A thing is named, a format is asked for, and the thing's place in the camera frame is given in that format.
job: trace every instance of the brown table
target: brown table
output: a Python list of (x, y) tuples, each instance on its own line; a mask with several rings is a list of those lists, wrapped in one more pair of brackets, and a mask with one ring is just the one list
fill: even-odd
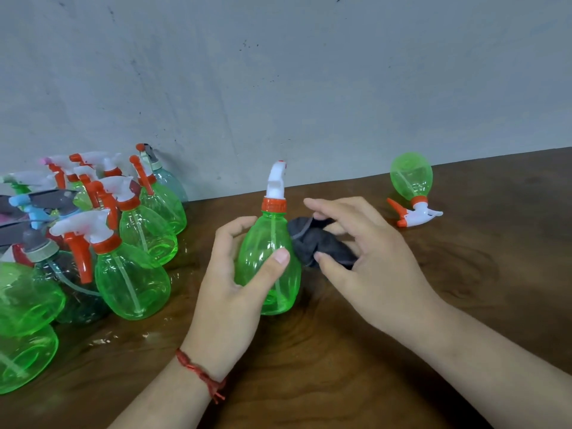
[[(404, 237), (449, 303), (572, 372), (572, 147), (435, 166), (431, 207), (444, 216)], [(287, 189), (361, 195), (392, 223), (387, 174)], [(0, 397), (4, 429), (105, 428), (172, 358), (188, 329), (214, 230), (256, 215), (262, 193), (192, 202), (169, 264), (173, 294), (157, 315), (57, 327), (50, 367)], [(429, 366), (355, 314), (318, 271), (304, 271), (292, 310), (264, 317), (229, 377), (227, 401), (201, 427), (487, 427)]]

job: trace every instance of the person's right hand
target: person's right hand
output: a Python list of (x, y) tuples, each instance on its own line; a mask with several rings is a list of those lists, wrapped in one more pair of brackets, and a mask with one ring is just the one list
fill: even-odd
[(325, 253), (316, 253), (315, 259), (369, 324), (396, 337), (404, 329), (417, 328), (427, 319), (425, 314), (445, 304), (425, 279), (403, 237), (363, 198), (306, 198), (304, 204), (315, 211), (317, 220), (336, 220), (325, 230), (355, 238), (348, 245), (359, 259), (351, 271)]

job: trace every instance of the concrete wall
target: concrete wall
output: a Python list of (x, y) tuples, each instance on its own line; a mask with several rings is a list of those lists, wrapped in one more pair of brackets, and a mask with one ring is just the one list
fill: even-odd
[(191, 198), (572, 145), (572, 0), (2, 0), (3, 172), (157, 147)]

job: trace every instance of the forearm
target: forearm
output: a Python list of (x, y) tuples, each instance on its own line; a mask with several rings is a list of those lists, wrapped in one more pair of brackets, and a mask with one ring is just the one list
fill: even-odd
[(210, 401), (206, 384), (173, 358), (109, 429), (193, 428)]
[(396, 335), (494, 427), (572, 427), (572, 377), (445, 303)]

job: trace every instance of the person's left hand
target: person's left hand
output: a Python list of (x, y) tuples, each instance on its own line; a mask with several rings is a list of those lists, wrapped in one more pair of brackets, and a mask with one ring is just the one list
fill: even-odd
[(262, 303), (290, 261), (285, 248), (276, 250), (245, 286), (234, 283), (234, 258), (244, 230), (257, 217), (240, 217), (216, 231), (189, 332), (181, 346), (193, 364), (221, 381), (250, 345)]

